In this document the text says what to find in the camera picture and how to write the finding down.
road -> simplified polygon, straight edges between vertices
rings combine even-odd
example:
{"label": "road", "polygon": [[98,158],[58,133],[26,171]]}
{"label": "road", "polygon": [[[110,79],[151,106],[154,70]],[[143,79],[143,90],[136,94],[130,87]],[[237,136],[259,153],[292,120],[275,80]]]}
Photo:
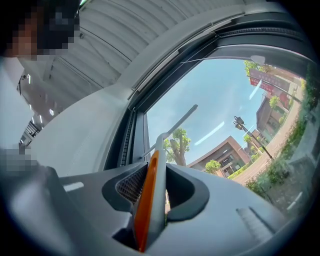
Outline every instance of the road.
{"label": "road", "polygon": [[[298,86],[297,88],[296,97],[299,100],[302,100],[303,94],[300,86]],[[278,150],[280,150],[281,147],[284,145],[284,142],[286,141],[286,134],[290,131],[291,127],[293,126],[296,116],[299,114],[299,108],[300,103],[294,101],[283,126],[273,137],[270,143],[266,146],[266,149],[272,155],[273,158],[276,156]],[[252,177],[255,177],[257,174],[264,171],[269,161],[270,158],[268,157],[267,153],[264,152],[252,165],[250,165],[250,167],[248,167],[248,169],[246,169],[244,172],[235,177],[233,181],[238,182],[241,185],[245,185],[247,180],[249,180]]]}

vent grille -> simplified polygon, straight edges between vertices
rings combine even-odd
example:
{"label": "vent grille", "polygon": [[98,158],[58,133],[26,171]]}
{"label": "vent grille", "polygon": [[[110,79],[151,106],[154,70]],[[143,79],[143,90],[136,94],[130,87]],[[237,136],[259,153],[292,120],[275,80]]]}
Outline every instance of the vent grille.
{"label": "vent grille", "polygon": [[118,182],[116,191],[134,205],[141,195],[146,175],[147,168],[142,168],[132,173]]}

building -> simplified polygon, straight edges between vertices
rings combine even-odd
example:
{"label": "building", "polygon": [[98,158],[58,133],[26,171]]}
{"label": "building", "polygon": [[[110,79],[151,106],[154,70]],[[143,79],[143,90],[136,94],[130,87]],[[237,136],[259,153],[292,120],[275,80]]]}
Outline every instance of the building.
{"label": "building", "polygon": [[214,149],[188,164],[187,167],[203,172],[210,160],[215,160],[221,164],[221,168],[217,172],[218,176],[228,177],[248,163],[250,158],[239,143],[232,136],[229,136]]}
{"label": "building", "polygon": [[267,94],[256,112],[256,128],[267,141],[271,141],[280,128],[279,119],[285,111],[280,106],[272,109],[269,104],[271,94]]}

window frame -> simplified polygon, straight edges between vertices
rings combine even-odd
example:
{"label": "window frame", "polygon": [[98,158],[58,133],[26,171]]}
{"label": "window frame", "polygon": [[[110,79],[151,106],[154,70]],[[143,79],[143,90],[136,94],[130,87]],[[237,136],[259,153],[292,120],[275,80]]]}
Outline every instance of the window frame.
{"label": "window frame", "polygon": [[[261,33],[259,31],[253,34],[242,32],[226,34],[228,31],[237,31],[239,28],[257,27],[264,23],[270,24],[271,21],[278,28],[297,31],[297,35],[300,35],[300,37],[287,34],[286,30],[282,34],[279,32]],[[307,73],[306,62],[318,63],[317,56],[308,40],[301,34],[293,19],[284,13],[257,13],[238,17],[230,24],[183,46],[178,50],[178,55],[157,73],[147,86],[141,91],[137,91],[135,98],[131,99],[128,109],[135,114],[136,118],[132,130],[134,134],[128,164],[150,159],[150,154],[145,159],[141,158],[141,155],[151,146],[149,145],[148,110],[183,76],[202,62],[202,59],[208,56],[223,59],[228,56],[229,50],[243,46],[259,48],[260,52],[264,52],[266,55],[272,55],[275,50],[284,53],[281,57],[274,54],[266,61],[266,64],[281,67],[300,77],[305,77]],[[239,59],[250,60],[249,57],[245,56],[245,50],[243,52],[237,51],[237,53],[239,53]],[[295,56],[293,59],[297,63],[297,70],[292,70],[293,60],[289,58],[290,56]]]}

window glass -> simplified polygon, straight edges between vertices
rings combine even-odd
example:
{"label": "window glass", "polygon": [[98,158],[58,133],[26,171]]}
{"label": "window glass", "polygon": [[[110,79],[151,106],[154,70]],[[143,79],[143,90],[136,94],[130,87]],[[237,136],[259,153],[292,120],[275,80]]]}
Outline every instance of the window glass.
{"label": "window glass", "polygon": [[182,77],[146,113],[149,144],[197,104],[164,141],[167,162],[234,180],[297,216],[318,184],[318,70],[244,59],[205,59]]}

